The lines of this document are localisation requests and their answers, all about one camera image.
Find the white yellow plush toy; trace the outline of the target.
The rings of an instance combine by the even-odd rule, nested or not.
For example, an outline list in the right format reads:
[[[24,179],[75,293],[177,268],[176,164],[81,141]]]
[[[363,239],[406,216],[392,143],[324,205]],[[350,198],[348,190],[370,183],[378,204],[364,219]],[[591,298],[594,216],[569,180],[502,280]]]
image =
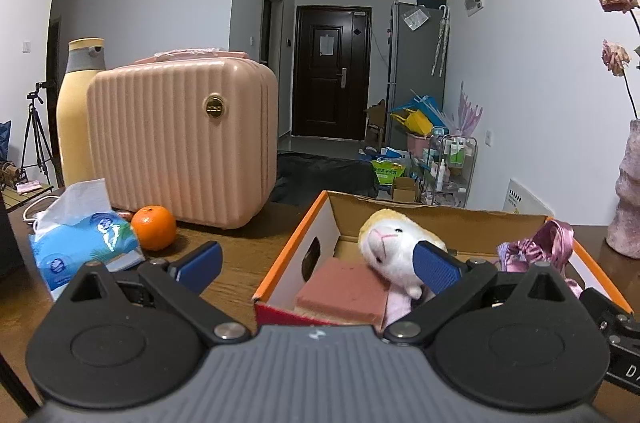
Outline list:
[[[383,208],[361,226],[358,249],[366,263],[410,299],[420,299],[423,282],[413,270],[412,255],[416,244],[430,242],[448,251],[446,243],[409,217]]]

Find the pink yellow layered sponge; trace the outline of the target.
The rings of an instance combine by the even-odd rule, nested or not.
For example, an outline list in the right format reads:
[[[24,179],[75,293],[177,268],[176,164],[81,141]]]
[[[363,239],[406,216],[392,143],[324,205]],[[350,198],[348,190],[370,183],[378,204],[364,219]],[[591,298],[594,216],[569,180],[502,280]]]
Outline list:
[[[373,325],[385,318],[390,282],[363,263],[330,258],[295,295],[294,311],[336,325]]]

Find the pink satin scrunchie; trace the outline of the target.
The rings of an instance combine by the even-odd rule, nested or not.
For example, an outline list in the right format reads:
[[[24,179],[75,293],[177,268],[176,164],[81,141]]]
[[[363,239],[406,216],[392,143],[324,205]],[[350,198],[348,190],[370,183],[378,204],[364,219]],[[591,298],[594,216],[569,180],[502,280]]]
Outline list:
[[[567,278],[565,272],[573,252],[573,227],[556,219],[546,221],[531,238],[501,243],[497,249],[502,271],[525,273],[538,261],[543,261],[559,271],[575,296],[579,297],[582,287],[574,279]]]

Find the lilac fluffy scrunchie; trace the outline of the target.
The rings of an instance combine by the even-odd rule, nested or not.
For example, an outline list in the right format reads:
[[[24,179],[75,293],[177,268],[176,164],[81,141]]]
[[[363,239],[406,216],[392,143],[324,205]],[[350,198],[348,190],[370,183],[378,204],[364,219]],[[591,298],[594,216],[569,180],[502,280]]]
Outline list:
[[[391,287],[387,294],[382,328],[386,329],[402,317],[407,316],[415,302],[416,300],[413,299],[404,289]]]

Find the orange fruit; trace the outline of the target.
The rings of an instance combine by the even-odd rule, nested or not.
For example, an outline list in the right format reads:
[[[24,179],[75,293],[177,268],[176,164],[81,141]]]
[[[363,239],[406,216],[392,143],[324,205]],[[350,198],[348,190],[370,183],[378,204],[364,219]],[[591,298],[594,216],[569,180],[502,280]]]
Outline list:
[[[174,215],[160,205],[140,208],[131,218],[131,228],[145,252],[165,250],[174,243],[177,234]]]

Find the pink textured vase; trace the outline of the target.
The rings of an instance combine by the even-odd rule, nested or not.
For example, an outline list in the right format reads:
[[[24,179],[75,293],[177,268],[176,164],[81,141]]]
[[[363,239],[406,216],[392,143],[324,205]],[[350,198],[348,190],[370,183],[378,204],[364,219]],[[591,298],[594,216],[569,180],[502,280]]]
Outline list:
[[[639,121],[632,120],[625,154],[620,162],[620,175],[615,183],[618,203],[605,240],[615,252],[634,259],[640,256],[639,150]]]

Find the blue tissue pack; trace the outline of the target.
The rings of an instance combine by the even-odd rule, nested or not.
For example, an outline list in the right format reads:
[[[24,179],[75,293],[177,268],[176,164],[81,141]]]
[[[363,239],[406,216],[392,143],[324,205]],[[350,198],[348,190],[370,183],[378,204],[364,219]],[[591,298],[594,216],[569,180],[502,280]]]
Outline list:
[[[112,209],[104,179],[79,181],[32,217],[29,237],[35,265],[57,299],[82,265],[99,261],[107,270],[137,266],[144,256],[131,225]]]

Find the red cardboard box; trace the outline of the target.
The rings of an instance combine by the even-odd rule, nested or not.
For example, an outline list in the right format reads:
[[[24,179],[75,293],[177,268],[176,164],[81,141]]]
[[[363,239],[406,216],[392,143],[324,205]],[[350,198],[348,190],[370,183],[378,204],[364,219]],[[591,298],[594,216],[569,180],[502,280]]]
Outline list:
[[[258,325],[335,325],[296,313],[295,295],[314,270],[332,257],[368,265],[358,249],[359,231],[372,214],[383,208],[396,210],[435,233],[446,243],[449,254],[460,261],[480,257],[498,268],[497,249],[501,243],[531,238],[546,221],[554,219],[544,215],[383,202],[323,191],[253,296]],[[565,272],[567,278],[574,279],[582,287],[582,291],[593,287],[623,310],[631,310],[627,299],[579,242],[575,229],[574,252]]]

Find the pink ribbed suitcase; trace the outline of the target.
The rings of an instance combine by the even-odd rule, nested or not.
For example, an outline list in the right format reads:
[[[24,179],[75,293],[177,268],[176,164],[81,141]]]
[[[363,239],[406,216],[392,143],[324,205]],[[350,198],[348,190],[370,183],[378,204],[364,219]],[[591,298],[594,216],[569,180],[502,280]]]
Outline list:
[[[102,71],[87,91],[94,173],[116,208],[243,227],[277,180],[278,104],[277,76],[242,52],[166,51]]]

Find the black paper shopping bag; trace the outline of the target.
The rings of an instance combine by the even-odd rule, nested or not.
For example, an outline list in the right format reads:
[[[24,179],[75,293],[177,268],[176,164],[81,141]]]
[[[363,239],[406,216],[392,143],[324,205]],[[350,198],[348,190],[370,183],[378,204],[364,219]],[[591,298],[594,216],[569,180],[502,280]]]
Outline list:
[[[3,198],[0,198],[0,279],[6,279],[15,270],[24,266],[24,261]]]

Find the black tripod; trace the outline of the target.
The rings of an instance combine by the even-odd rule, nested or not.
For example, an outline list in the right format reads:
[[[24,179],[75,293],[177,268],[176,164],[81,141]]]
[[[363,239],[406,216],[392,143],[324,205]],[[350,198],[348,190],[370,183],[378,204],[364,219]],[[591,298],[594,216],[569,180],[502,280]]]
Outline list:
[[[35,89],[26,96],[28,101],[28,114],[23,136],[20,173],[23,178],[26,178],[26,169],[35,167],[38,169],[38,172],[41,172],[44,178],[46,178],[47,184],[50,184],[51,177],[49,174],[48,164],[53,162],[53,154],[47,135],[44,132],[43,123],[37,108],[37,104],[44,103],[40,96],[40,91],[48,87],[49,85],[46,82],[37,82],[35,83]],[[32,140],[34,143],[36,157],[35,164],[26,164],[27,145],[29,140]]]

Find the yellow thermos jug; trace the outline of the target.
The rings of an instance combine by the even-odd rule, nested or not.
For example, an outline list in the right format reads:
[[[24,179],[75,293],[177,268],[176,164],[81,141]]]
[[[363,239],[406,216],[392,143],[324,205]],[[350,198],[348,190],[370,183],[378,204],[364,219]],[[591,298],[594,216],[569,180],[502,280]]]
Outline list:
[[[103,38],[75,39],[68,44],[66,73],[56,105],[58,147],[65,187],[93,180],[87,91],[96,74],[104,70]]]

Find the grey refrigerator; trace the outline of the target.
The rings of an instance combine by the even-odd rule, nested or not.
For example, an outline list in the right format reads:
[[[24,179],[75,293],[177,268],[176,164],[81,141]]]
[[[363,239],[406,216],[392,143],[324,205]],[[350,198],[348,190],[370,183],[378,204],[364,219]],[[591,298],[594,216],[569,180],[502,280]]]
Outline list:
[[[424,96],[442,107],[446,72],[436,53],[444,11],[443,5],[432,8],[426,0],[395,0],[390,8],[385,143],[394,149],[407,149],[407,134],[393,113],[404,113]]]

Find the dark entrance door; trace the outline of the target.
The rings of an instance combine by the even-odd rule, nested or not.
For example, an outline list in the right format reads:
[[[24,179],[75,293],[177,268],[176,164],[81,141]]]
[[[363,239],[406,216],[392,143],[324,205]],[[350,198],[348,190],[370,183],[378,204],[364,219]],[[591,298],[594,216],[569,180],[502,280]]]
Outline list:
[[[360,141],[370,84],[369,7],[299,6],[292,134]]]

